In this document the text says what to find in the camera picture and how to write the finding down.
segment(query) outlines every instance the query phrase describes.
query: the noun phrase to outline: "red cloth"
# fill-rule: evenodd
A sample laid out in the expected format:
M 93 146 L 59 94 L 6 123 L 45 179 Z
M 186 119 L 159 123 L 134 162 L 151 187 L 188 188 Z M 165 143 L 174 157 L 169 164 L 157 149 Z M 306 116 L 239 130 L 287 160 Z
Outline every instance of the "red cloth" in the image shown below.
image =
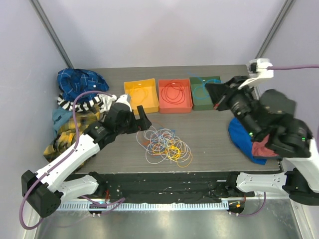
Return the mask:
M 267 135 L 263 141 L 261 142 L 253 142 L 253 156 L 254 157 L 276 157 L 278 154 L 276 154 L 271 149 L 268 149 L 265 147 L 266 143 L 268 142 L 269 135 Z

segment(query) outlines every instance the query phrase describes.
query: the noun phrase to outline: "blue cable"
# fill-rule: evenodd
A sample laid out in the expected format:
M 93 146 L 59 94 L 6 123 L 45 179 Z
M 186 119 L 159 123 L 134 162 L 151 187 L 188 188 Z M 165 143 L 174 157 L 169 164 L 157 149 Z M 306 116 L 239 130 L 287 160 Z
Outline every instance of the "blue cable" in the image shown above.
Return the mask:
M 198 79 L 200 79 L 200 81 L 201 81 L 201 83 L 202 83 L 201 86 L 197 86 L 197 87 L 195 87 L 195 89 L 193 90 L 193 97 L 194 97 L 195 99 L 197 99 L 197 100 L 204 100 L 204 99 L 207 99 L 207 98 L 209 97 L 209 93 L 205 90 L 205 85 L 206 85 L 207 83 L 209 83 L 209 82 L 221 83 L 221 81 L 220 81 L 219 79 L 210 79 L 210 80 L 208 80 L 208 81 L 205 81 L 205 80 L 203 80 L 200 76 L 197 76 L 197 75 L 195 75 L 195 74 L 193 74 L 193 73 L 188 72 L 188 74 L 191 75 L 192 77 L 197 77 Z M 205 97 L 197 97 L 197 96 L 196 96 L 195 92 L 196 92 L 196 90 L 199 89 L 199 88 L 203 88 L 203 91 L 204 91 L 204 93 L 205 93 L 205 95 L 206 95 Z

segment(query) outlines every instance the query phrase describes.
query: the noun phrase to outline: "gray tabletop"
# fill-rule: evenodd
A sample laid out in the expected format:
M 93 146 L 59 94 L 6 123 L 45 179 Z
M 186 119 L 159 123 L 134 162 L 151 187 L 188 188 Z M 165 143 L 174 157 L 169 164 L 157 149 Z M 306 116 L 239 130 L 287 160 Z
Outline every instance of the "gray tabletop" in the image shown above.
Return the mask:
M 188 72 L 199 76 L 221 77 L 222 82 L 235 75 L 246 75 L 245 65 L 236 66 L 181 66 L 93 69 L 103 75 L 110 86 L 109 92 L 124 93 L 125 81 L 148 78 L 189 78 Z M 266 165 L 253 163 L 231 142 L 228 124 L 233 118 L 230 111 L 192 111 L 189 114 L 148 114 L 151 121 L 160 122 L 166 128 L 175 130 L 191 149 L 193 161 L 187 168 L 164 161 L 157 165 L 147 163 L 145 150 L 138 145 L 136 135 L 120 135 L 107 145 L 79 171 L 88 173 L 136 173 L 136 172 L 185 172 L 185 171 L 275 171 L 279 170 L 276 160 Z

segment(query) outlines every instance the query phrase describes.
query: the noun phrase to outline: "yellow bin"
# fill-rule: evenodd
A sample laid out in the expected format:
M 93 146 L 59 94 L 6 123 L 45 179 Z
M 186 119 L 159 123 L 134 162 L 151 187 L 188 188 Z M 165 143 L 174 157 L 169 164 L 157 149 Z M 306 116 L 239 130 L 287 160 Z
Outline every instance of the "yellow bin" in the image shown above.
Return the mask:
M 154 113 L 160 110 L 159 99 L 156 92 L 155 79 L 124 82 L 125 94 L 131 96 L 131 107 L 138 115 L 137 106 L 142 105 L 145 113 Z

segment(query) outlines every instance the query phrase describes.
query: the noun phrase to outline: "wall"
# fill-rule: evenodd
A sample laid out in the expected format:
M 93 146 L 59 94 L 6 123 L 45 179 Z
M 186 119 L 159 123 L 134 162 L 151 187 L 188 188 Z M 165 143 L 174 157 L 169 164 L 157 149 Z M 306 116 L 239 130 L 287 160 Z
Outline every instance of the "wall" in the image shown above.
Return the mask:
M 2 0 L 0 15 L 0 237 L 21 239 L 21 175 L 46 164 L 56 75 L 66 66 L 29 1 Z
M 273 65 L 319 64 L 318 8 L 318 0 L 296 1 L 265 53 Z M 296 117 L 304 120 L 318 138 L 318 69 L 276 71 L 274 79 L 260 85 L 262 92 L 272 88 L 297 101 Z M 319 238 L 319 207 L 305 208 L 315 238 Z
M 284 0 L 40 0 L 75 67 L 246 64 Z

